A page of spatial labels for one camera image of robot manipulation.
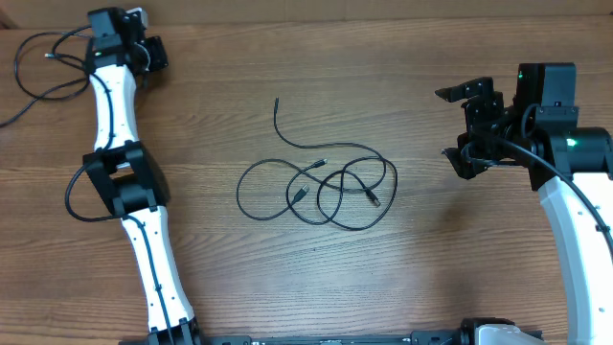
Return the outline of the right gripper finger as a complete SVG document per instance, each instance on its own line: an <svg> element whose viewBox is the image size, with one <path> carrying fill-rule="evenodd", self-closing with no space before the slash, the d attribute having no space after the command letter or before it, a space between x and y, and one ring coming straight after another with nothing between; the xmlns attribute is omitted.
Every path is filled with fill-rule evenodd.
<svg viewBox="0 0 613 345"><path fill-rule="evenodd" d="M441 99L455 103L460 100L469 100L477 96L488 96L493 93L493 79L481 77L462 84L441 88L435 91L435 95Z"/></svg>
<svg viewBox="0 0 613 345"><path fill-rule="evenodd" d="M461 150L457 148L447 148L442 150L444 155L456 174L462 179L469 180L474 178L478 173L475 171L475 167L461 154Z"/></svg>

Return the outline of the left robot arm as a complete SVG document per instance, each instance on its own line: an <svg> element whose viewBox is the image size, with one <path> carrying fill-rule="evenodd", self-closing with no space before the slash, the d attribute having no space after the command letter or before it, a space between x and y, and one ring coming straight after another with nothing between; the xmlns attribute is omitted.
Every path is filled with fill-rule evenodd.
<svg viewBox="0 0 613 345"><path fill-rule="evenodd" d="M98 130L85 171L110 216L128 235L148 304L147 344L199 344L200 330L172 254L161 169L140 141L136 78L168 65L158 36L148 37L141 8L91 11L85 69L96 95Z"/></svg>

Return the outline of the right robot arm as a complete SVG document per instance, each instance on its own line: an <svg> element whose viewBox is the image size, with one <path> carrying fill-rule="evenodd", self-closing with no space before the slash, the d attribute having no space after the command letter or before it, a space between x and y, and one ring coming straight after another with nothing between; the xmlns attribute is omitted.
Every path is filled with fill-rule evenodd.
<svg viewBox="0 0 613 345"><path fill-rule="evenodd" d="M443 150L469 180L521 166L552 228L567 303L570 344L612 341L612 137L579 126L577 67L521 63L510 106L490 77L436 90L460 102L465 133Z"/></svg>

